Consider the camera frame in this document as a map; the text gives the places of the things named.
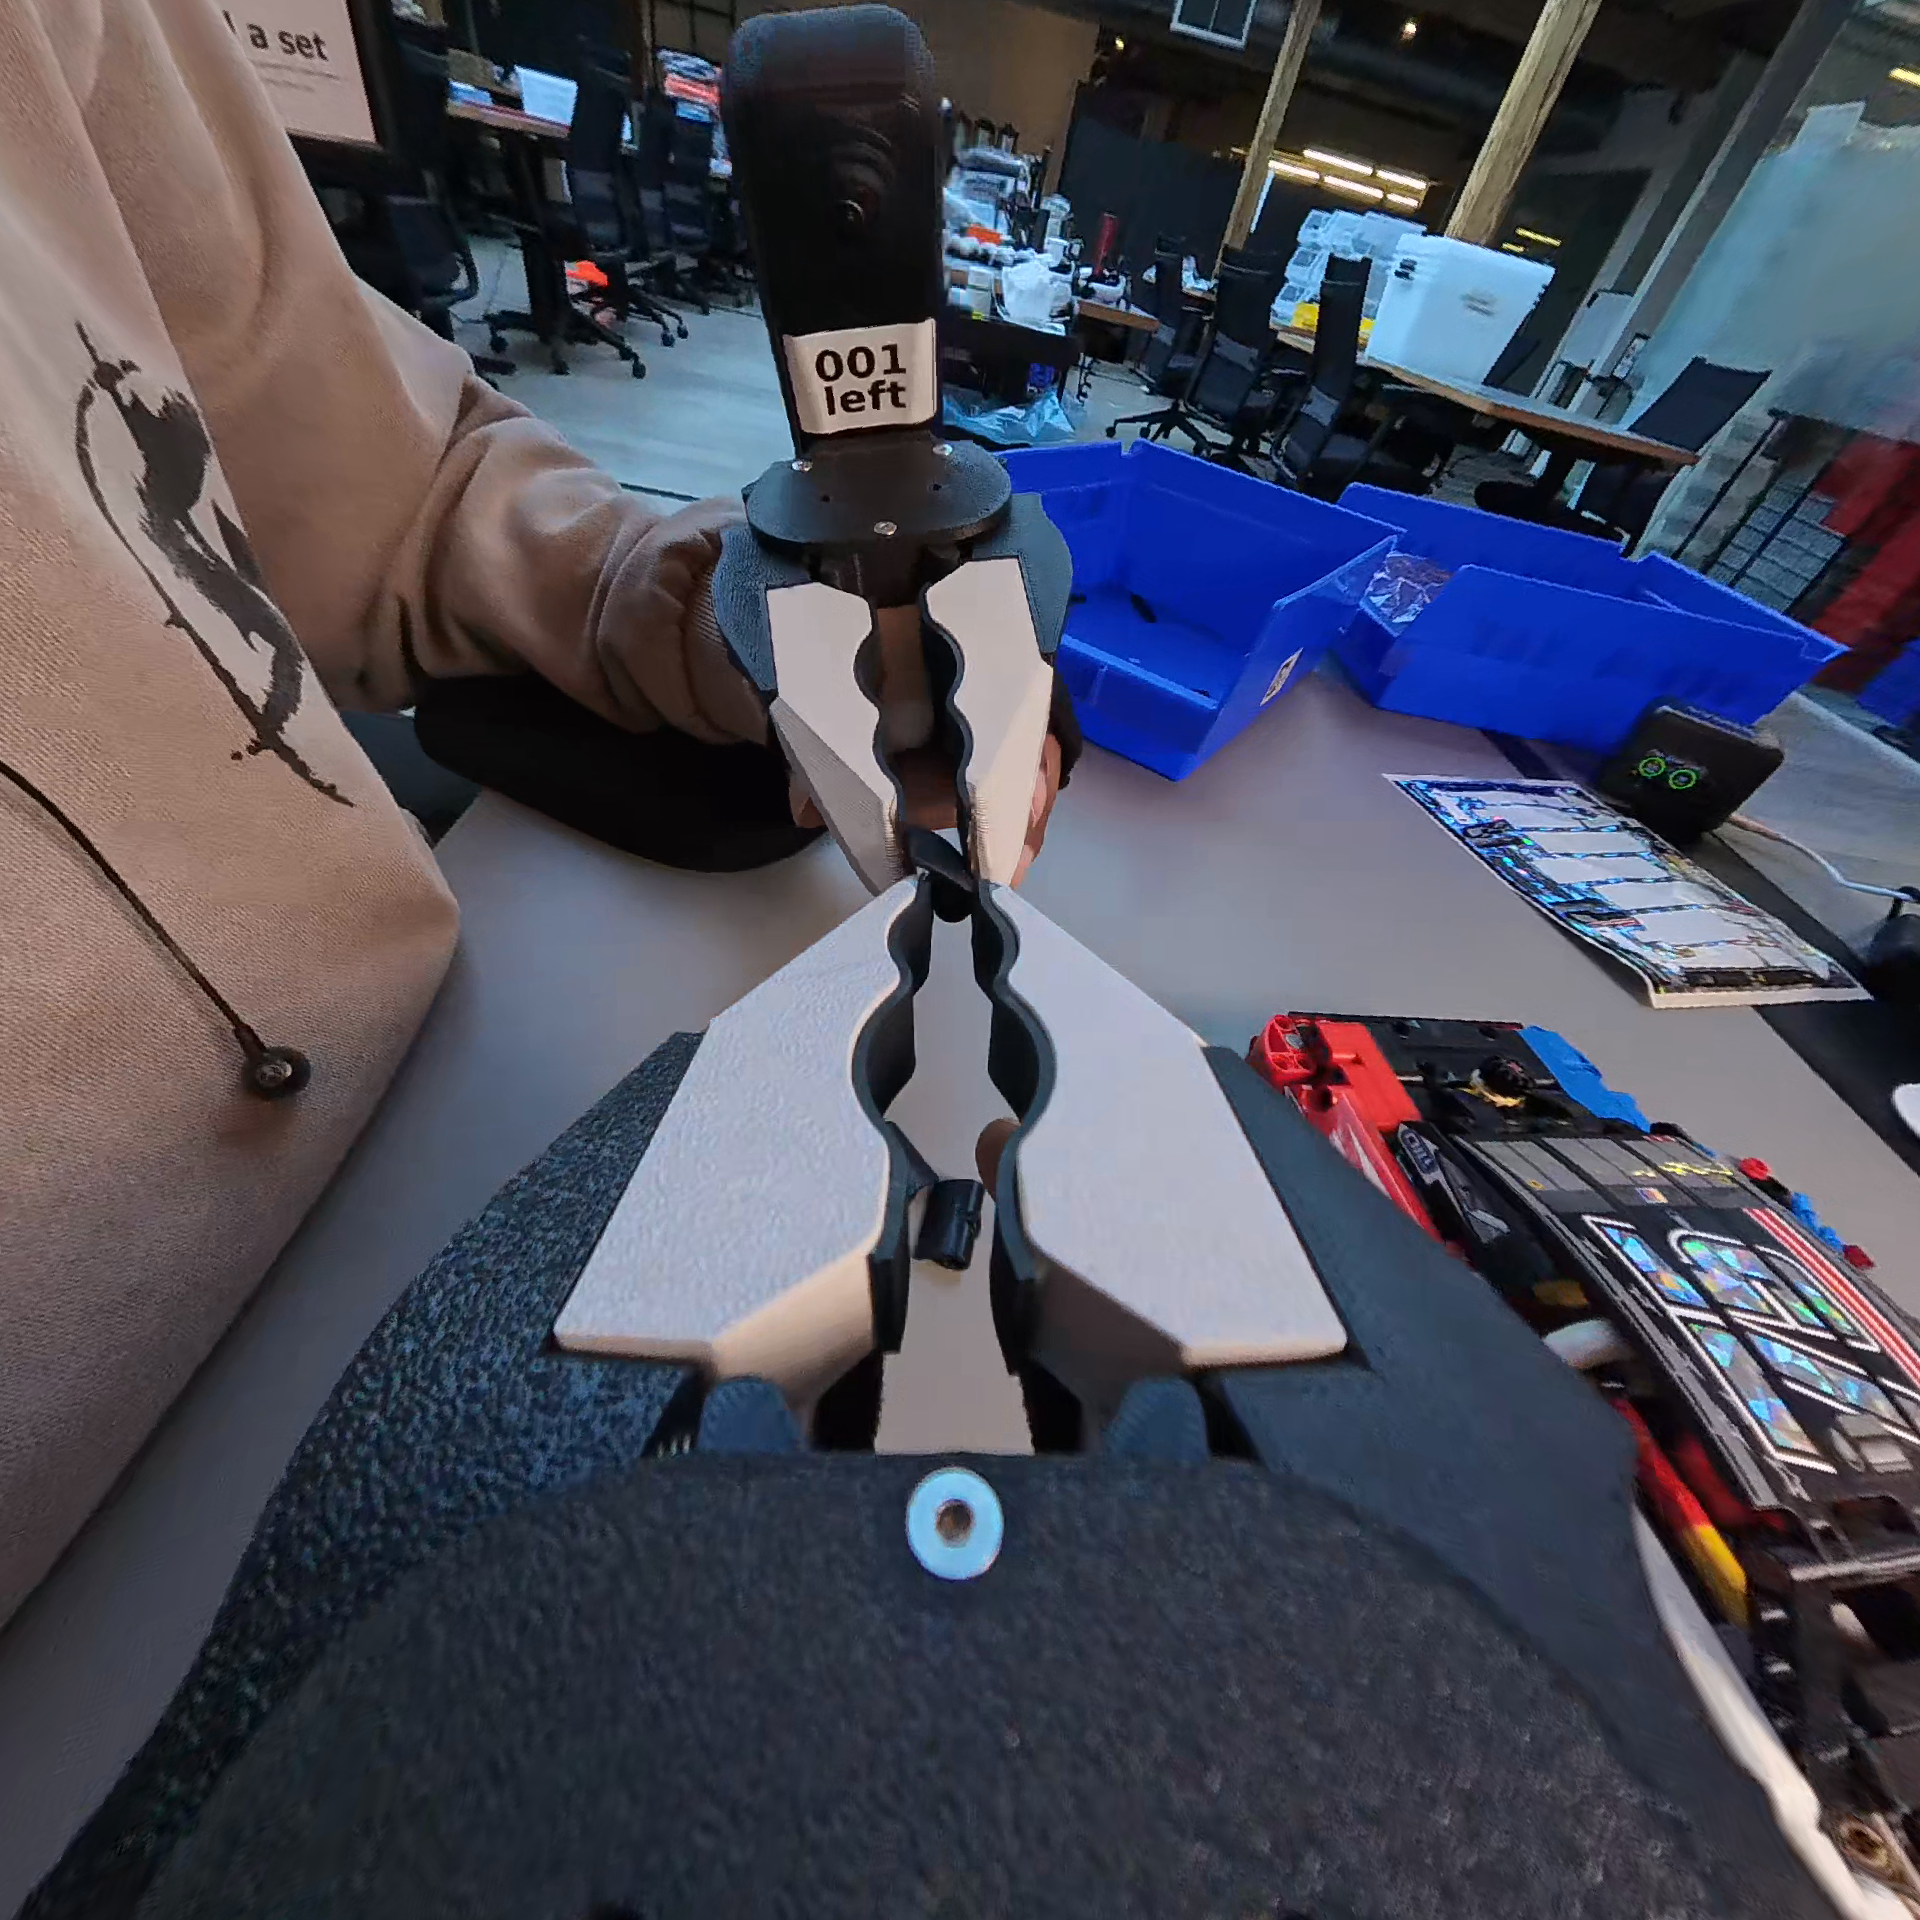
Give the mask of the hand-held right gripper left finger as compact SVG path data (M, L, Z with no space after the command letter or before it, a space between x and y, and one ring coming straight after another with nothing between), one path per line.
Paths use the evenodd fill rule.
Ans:
M568 1354L757 1377L815 1404L903 1347L935 883L906 878L722 1009L564 1300Z

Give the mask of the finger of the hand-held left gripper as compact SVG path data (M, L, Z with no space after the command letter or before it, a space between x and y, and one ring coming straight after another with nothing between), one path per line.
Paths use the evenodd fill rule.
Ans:
M958 774L958 827L973 875L1013 883L1030 830L1052 724L1054 667L1019 558L975 558L923 593L929 676Z
M763 608L781 748L851 871L882 894L910 869L906 771L920 668L907 642L920 610L873 608L822 582L771 588Z

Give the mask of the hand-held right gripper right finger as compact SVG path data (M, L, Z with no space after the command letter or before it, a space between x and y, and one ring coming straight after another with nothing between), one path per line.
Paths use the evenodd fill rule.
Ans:
M1339 1310L1218 1054L1016 889L985 883L973 966L1001 1166L994 1322L1019 1379L1110 1421L1141 1379L1346 1357Z

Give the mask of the labelled blue plastic bin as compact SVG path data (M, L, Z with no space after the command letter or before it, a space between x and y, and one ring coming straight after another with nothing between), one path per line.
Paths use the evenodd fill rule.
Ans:
M1085 739L1168 781L1249 730L1343 639L1389 525L1163 442L1004 453L1073 554L1057 649ZM1158 626L1133 620L1142 593Z

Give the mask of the thin black lego connector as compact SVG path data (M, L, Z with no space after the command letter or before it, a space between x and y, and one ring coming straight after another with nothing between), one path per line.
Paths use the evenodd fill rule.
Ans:
M931 911L939 922L961 924L975 916L978 875L963 847L958 847L942 830L917 824L906 830L903 850L926 883Z

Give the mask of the lego race car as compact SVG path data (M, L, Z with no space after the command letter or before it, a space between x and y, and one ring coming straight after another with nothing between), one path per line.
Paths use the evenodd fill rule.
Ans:
M1249 1065L1621 1416L1653 1608L1848 1916L1918 1915L1918 1325L1563 1037L1278 1013Z

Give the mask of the black wrist rest pad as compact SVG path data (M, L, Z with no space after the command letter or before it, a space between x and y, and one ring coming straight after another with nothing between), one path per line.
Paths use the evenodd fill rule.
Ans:
M666 869L740 875L825 840L775 746L627 730L537 676L433 682L415 729L446 771Z

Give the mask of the group of black office chairs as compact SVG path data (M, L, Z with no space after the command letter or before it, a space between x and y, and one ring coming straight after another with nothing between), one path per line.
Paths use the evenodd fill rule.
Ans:
M571 130L562 122L540 121L537 113L527 113L518 108L502 108L496 103L468 103L459 96L451 96L437 113L429 121L429 131L436 136L451 136L459 140L452 130L462 130L468 136L490 136L502 140L502 153L508 160L520 163L515 174L518 194L520 199L528 202L534 227L524 232L524 238L543 238L540 219L556 227L574 222L575 215L586 218L593 207L589 202L571 202L564 197L549 194L549 180L546 180L546 160L562 160L564 146L571 140ZM989 310L973 310L978 304L973 296L978 294L988 304L994 304L994 296L1001 290L1004 269L989 266L988 260L970 260L956 253L942 259L942 296L947 304L938 307L939 313L939 341L942 341L942 357L951 357L956 363L966 357L970 353L975 357L989 357L989 362L1004 362L1013 373L1026 370L1027 363L1061 363L1066 370L1080 363L1080 350L1085 350L1085 332L1088 326L1107 326L1107 329L1121 329L1136 335L1141 341L1160 341L1167 338L1168 357L1163 373L1171 375L1171 397L1167 397L1167 406L1158 403L1158 411L1148 411L1145 426L1141 429L1141 442L1148 442L1155 432L1148 429L1167 429L1167 432L1183 432L1186 436L1199 436L1202 450L1214 450L1217 456L1229 456L1230 450L1226 442L1207 441L1202 426L1207 420L1218 422L1221 429L1229 420L1240 411L1246 422L1251 420L1259 432L1259 436L1284 436L1284 429L1293 429L1298 422L1309 422L1309 356L1318 356L1318 363L1328 363L1333 370L1333 385L1347 394L1355 388L1359 398L1365 403L1374 397L1374 388L1359 375L1358 363L1365 356L1365 344L1359 341L1364 322L1355 320L1337 320L1328 329L1328 338L1318 338L1312 329L1290 329L1290 326L1271 326L1268 320L1259 320L1259 341L1251 347L1230 341L1226 332L1217 326L1214 307L1199 316L1202 307L1193 307L1190 301L1176 313L1176 322L1158 322L1155 310L1133 310L1130 304L1116 304L1116 301L1098 301L1098 300L1074 300L1070 294L1070 276L1054 276L1052 269L1041 273L1041 294L1052 300L1052 294L1064 294L1070 300L1070 313L1064 316L1064 329L1033 329L1007 320L1004 313L997 320ZM1233 394L1218 397L1218 403L1202 398L1202 388L1214 373L1229 373L1233 370L1230 385L1236 388ZM1706 436L1700 445L1700 460L1710 457L1706 450L1736 422L1742 420L1742 411L1751 407L1751 403L1766 391L1766 378L1747 378L1745 370L1723 370L1722 363L1710 362L1695 362L1688 363L1670 388L1653 398L1645 411L1645 416L1637 416L1632 422L1618 422L1645 432L1647 436L1667 441L1675 445L1684 445L1681 435L1684 429L1691 432L1695 426L1706 422ZM1502 426L1496 422L1474 422L1468 436L1471 441L1477 429L1488 429L1496 441L1507 436L1522 436L1522 435L1503 435ZM1628 473L1628 467L1618 467L1628 479L1621 488L1638 488L1643 480L1637 475L1645 473L1660 473L1670 475L1681 470L1643 470L1643 473Z

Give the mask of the holographic sticker sheet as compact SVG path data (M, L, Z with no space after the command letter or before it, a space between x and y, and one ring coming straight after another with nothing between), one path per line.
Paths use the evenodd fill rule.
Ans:
M1867 1000L1848 962L1575 781L1389 781L1651 1006Z

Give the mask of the white sign board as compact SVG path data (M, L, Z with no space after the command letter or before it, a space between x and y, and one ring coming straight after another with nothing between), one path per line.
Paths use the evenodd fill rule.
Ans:
M395 146L392 3L214 3L295 140Z

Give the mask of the white storage box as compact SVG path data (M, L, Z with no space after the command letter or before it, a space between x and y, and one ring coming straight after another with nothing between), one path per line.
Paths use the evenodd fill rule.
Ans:
M1553 265L1447 235L1399 244L1365 357L1484 385L1553 281Z

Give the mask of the long wooden table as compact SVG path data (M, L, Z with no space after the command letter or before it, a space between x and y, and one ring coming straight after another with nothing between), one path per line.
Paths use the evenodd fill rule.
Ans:
M1503 435L1522 435L1547 456L1541 475L1525 485L1525 497L1538 504L1563 497L1578 463L1618 463L1628 473L1651 467L1670 473L1700 463L1700 450L1675 445L1638 429L1600 422L1565 406L1518 397L1484 381L1418 373L1372 356L1364 356L1358 370L1374 388L1386 411L1386 426L1393 429L1414 420L1452 445L1461 445L1474 422L1496 422Z

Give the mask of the person's torso in beige hoodie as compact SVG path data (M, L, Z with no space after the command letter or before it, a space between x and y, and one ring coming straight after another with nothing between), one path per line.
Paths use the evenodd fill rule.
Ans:
M459 941L343 729L352 279L211 3L3 5L3 1617L385 1094Z

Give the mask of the black device with green lights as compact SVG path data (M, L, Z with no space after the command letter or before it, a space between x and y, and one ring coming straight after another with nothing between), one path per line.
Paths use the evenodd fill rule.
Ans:
M1593 790L1675 847L1723 827L1785 764L1779 737L1657 702L1600 764Z

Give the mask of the small parts drawer cabinet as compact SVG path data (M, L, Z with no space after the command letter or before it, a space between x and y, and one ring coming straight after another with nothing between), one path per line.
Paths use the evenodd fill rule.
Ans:
M1901 723L1918 685L1918 436L1782 416L1736 488L1742 517L1695 567L1833 639L1814 685Z

